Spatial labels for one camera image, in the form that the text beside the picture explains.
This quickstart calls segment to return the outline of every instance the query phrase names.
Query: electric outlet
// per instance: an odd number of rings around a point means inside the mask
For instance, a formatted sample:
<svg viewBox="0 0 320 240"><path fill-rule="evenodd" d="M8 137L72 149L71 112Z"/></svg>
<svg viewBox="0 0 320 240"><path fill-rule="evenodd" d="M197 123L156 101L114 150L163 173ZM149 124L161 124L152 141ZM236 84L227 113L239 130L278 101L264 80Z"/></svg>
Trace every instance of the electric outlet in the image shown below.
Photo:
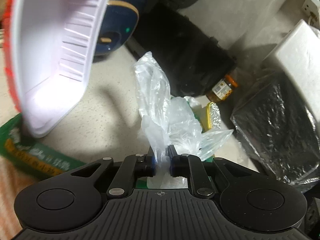
<svg viewBox="0 0 320 240"><path fill-rule="evenodd" d="M320 0L305 0L302 10L306 15L311 17L311 23L314 27L320 28Z"/></svg>

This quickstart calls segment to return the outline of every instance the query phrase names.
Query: jar label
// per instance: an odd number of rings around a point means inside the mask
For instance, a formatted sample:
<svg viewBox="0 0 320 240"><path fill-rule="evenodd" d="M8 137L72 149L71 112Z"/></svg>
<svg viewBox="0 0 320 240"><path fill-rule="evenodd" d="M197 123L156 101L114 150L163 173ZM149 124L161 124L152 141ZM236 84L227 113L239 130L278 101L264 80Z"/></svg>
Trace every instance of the jar label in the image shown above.
<svg viewBox="0 0 320 240"><path fill-rule="evenodd" d="M232 89L223 80L220 80L219 83L213 87L212 91L220 100L225 100L231 94Z"/></svg>

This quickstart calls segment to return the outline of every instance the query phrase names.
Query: white plastic tray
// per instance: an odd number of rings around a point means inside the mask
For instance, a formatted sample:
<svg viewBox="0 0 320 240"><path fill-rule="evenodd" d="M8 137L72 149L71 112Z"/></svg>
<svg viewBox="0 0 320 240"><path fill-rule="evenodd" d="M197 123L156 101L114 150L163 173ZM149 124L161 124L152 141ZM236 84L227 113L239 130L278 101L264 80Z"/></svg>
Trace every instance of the white plastic tray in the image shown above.
<svg viewBox="0 0 320 240"><path fill-rule="evenodd" d="M14 84L31 134L45 136L82 98L108 0L14 0Z"/></svg>

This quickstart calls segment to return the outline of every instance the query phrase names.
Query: ribbed black plate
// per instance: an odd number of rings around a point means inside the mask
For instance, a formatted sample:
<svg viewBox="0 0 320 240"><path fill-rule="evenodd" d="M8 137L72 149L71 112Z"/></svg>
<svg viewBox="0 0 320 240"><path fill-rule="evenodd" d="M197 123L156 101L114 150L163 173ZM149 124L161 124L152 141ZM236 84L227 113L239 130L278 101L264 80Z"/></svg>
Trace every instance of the ribbed black plate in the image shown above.
<svg viewBox="0 0 320 240"><path fill-rule="evenodd" d="M41 233L29 228L15 240L297 240L297 229L261 234L229 222L211 200L187 189L135 189L131 196L110 200L100 216L71 232Z"/></svg>

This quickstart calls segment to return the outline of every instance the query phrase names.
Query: speckled countertop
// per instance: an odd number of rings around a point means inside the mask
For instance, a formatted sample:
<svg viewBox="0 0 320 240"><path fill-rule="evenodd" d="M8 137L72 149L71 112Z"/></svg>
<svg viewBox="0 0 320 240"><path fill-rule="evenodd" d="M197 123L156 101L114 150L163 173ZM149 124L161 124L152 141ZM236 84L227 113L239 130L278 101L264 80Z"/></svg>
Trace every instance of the speckled countertop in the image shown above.
<svg viewBox="0 0 320 240"><path fill-rule="evenodd" d="M148 146L136 138L141 118L135 98L131 68L135 59L123 46L107 59L93 63L88 88L77 106L41 142L83 162L105 156L122 161L125 156L146 153ZM0 49L0 125L17 112L8 94ZM203 106L205 97L200 98ZM216 153L255 169L234 137Z"/></svg>

